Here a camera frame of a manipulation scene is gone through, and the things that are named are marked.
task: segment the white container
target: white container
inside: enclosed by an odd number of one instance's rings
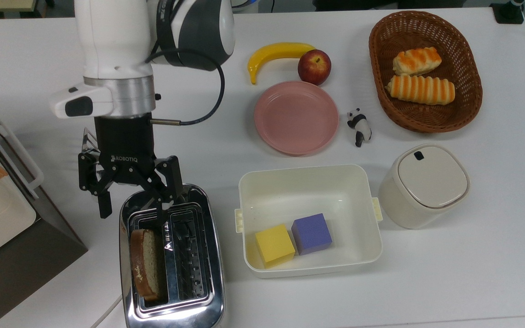
[[[240,179],[239,193],[236,232],[242,233],[244,261],[259,278],[339,272],[380,257],[381,211],[358,165],[250,172]],[[333,240],[329,248],[265,269],[254,234],[279,224],[290,230],[294,220],[318,213]]]
[[[417,229],[456,207],[469,193],[469,175],[444,147],[425,144],[396,159],[378,193],[399,226]]]

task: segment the yellow banana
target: yellow banana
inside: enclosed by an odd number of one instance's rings
[[[305,52],[313,49],[315,49],[314,46],[299,42],[279,42],[263,46],[256,50],[248,60],[250,83],[257,83],[257,72],[264,63],[278,58],[301,58]]]

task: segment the bread roll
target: bread roll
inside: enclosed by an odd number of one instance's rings
[[[401,51],[392,60],[396,75],[422,75],[431,72],[441,64],[441,57],[434,47]]]
[[[454,84],[438,77],[392,77],[386,90],[394,98],[421,104],[446,105],[455,100]]]
[[[149,229],[131,232],[131,271],[139,296],[145,301],[158,301],[167,294],[165,259],[158,234]]]

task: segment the pink plate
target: pink plate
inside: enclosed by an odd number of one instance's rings
[[[333,99],[303,81],[273,85],[254,108],[258,134],[271,147],[289,155],[306,155],[325,147],[339,122]]]

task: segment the bread box handle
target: bread box handle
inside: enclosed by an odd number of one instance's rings
[[[17,169],[15,164],[12,162],[12,160],[7,156],[5,151],[3,150],[2,146],[0,145],[0,151],[7,160],[7,162],[10,164],[10,166],[13,168],[13,170],[17,173],[17,176],[21,180],[21,182],[25,185],[25,187],[28,189],[28,191],[31,193],[33,197],[36,199],[38,198],[35,189],[41,185],[41,183],[44,181],[44,174],[42,173],[42,170],[36,165],[34,160],[31,158],[31,156],[27,153],[27,150],[21,145],[17,137],[13,134],[13,132],[5,125],[2,121],[0,121],[0,127],[7,133],[7,136],[5,137],[11,147],[17,152],[17,156],[21,159],[23,164],[27,167],[28,171],[33,174],[34,179],[31,182],[27,182],[27,178],[21,174],[21,172]]]
[[[234,210],[234,218],[236,220],[236,233],[244,232],[244,219],[242,218],[242,210],[240,208]]]

